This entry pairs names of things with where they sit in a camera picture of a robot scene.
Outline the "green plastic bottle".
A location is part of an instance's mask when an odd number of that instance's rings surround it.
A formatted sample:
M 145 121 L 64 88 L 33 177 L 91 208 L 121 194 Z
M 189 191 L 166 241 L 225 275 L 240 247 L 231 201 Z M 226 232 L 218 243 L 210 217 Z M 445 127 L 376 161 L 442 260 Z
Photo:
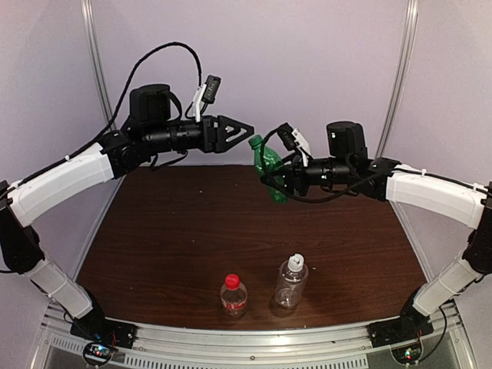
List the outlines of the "green plastic bottle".
M 258 177 L 261 179 L 261 175 L 264 174 L 264 169 L 261 164 L 261 149 L 252 151 L 254 153 L 253 163 L 255 171 L 257 172 Z M 269 173 L 279 170 L 283 167 L 282 159 L 279 154 L 275 150 L 269 148 L 267 145 L 264 146 L 263 159 Z M 268 194 L 276 203 L 284 204 L 288 202 L 288 197 L 280 191 L 268 191 Z

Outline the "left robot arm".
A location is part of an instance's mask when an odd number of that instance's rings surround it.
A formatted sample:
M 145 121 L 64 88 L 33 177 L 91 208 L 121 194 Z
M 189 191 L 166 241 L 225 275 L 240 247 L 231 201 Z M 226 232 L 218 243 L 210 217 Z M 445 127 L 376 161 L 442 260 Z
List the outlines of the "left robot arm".
M 252 126 L 223 115 L 205 115 L 214 103 L 218 83 L 195 93 L 190 119 L 171 117 L 182 110 L 169 85 L 145 85 L 131 91 L 130 113 L 120 130 L 104 133 L 73 157 L 47 171 L 9 184 L 1 183 L 1 252 L 5 266 L 26 276 L 76 320 L 93 341 L 111 333 L 96 301 L 75 283 L 39 246 L 33 222 L 62 202 L 96 185 L 124 177 L 161 153 L 186 154 L 198 149 L 221 154 L 254 134 Z

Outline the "clear bottle red label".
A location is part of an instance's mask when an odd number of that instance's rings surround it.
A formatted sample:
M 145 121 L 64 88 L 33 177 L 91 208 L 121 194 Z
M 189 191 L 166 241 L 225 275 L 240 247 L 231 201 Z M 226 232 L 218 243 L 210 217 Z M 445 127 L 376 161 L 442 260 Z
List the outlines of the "clear bottle red label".
M 223 283 L 220 296 L 226 314 L 232 317 L 241 317 L 245 314 L 248 306 L 248 291 L 242 282 L 240 287 L 235 290 L 227 289 Z

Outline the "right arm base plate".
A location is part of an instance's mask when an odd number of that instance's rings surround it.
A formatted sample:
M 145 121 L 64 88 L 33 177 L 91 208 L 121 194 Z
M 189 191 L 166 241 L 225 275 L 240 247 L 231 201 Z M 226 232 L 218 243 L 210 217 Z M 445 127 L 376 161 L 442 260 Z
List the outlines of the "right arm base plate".
M 386 321 L 376 321 L 367 327 L 372 347 L 383 347 L 416 340 L 422 335 L 431 334 L 434 328 L 426 318 L 396 317 Z

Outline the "red bottle cap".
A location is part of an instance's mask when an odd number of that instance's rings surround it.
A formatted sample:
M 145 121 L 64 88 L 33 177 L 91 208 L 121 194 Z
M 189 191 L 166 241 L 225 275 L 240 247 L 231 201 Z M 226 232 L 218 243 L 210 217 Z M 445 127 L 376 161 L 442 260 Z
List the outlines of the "red bottle cap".
M 224 284 L 227 289 L 235 290 L 240 287 L 241 281 L 236 274 L 228 274 L 224 279 Z

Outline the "green bottle cap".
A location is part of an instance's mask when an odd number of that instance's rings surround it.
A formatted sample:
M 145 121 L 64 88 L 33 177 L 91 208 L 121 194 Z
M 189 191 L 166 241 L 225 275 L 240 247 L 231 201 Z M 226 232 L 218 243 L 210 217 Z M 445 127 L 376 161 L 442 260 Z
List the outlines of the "green bottle cap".
M 248 140 L 248 144 L 250 145 L 252 150 L 260 149 L 262 142 L 263 142 L 263 138 L 260 135 L 254 135 Z

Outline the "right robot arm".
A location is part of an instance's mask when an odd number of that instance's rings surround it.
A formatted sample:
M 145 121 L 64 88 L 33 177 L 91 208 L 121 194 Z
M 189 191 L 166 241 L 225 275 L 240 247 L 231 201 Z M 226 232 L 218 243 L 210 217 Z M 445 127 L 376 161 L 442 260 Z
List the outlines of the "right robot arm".
M 284 169 L 289 185 L 295 178 L 303 186 L 343 183 L 394 206 L 419 262 L 433 275 L 394 322 L 401 339 L 412 338 L 424 317 L 453 299 L 469 325 L 491 323 L 491 296 L 480 297 L 477 289 L 491 278 L 491 187 L 454 178 L 491 173 L 490 137 L 482 126 L 415 121 L 398 125 L 390 140 L 398 160 L 368 159 L 355 175 L 335 156 Z

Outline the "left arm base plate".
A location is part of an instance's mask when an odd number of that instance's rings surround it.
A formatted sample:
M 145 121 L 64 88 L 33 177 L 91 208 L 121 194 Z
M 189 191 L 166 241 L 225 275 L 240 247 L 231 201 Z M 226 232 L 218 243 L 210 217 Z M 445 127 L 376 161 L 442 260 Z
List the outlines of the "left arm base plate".
M 96 341 L 112 347 L 133 348 L 137 326 L 106 318 L 75 319 L 70 333 L 90 341 Z

